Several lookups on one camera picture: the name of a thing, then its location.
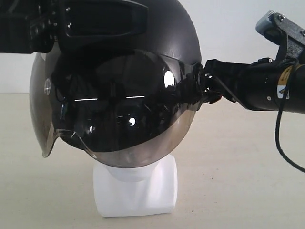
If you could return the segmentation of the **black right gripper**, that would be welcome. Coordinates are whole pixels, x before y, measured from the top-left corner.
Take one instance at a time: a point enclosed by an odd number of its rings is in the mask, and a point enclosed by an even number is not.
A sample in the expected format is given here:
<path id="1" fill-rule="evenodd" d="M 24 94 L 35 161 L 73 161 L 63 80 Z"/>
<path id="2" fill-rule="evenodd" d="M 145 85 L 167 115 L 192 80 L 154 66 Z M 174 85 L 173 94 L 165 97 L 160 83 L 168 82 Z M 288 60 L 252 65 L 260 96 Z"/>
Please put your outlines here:
<path id="1" fill-rule="evenodd" d="M 206 73 L 214 81 L 211 89 L 220 89 L 222 96 L 239 103 L 247 110 L 278 110 L 276 98 L 279 62 L 262 58 L 254 63 L 207 60 Z"/>

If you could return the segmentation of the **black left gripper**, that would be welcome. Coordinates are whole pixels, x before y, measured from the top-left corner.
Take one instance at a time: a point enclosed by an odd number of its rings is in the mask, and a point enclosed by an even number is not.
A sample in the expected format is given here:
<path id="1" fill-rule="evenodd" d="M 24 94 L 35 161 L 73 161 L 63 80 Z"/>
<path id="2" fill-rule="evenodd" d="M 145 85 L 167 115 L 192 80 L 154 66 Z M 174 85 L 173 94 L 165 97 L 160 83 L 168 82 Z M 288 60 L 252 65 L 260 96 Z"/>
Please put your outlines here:
<path id="1" fill-rule="evenodd" d="M 49 53 L 55 44 L 68 52 L 64 19 L 67 0 L 2 0 L 0 52 Z"/>

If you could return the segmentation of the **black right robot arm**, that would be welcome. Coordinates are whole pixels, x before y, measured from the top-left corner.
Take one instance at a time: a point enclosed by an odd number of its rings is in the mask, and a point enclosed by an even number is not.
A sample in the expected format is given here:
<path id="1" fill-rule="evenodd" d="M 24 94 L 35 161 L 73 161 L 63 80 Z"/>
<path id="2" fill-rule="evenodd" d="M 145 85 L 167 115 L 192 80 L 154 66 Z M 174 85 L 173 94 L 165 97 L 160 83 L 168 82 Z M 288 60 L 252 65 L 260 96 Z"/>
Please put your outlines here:
<path id="1" fill-rule="evenodd" d="M 214 80 L 211 89 L 251 111 L 305 112 L 305 65 L 294 59 L 262 58 L 254 63 L 208 60 L 204 67 Z"/>

